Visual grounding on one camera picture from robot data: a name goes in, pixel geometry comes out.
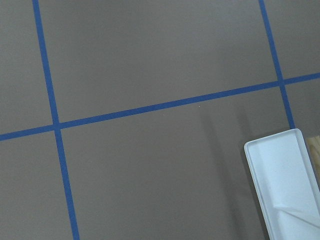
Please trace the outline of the white rack base tray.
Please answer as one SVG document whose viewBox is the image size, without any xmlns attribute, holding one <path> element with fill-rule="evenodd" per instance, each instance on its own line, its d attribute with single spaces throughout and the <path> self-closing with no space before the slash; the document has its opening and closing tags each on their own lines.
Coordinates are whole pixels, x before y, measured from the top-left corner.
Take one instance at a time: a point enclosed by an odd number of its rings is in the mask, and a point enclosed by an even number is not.
<svg viewBox="0 0 320 240">
<path fill-rule="evenodd" d="M 302 132 L 249 141 L 244 152 L 271 240 L 320 238 L 320 189 Z"/>
</svg>

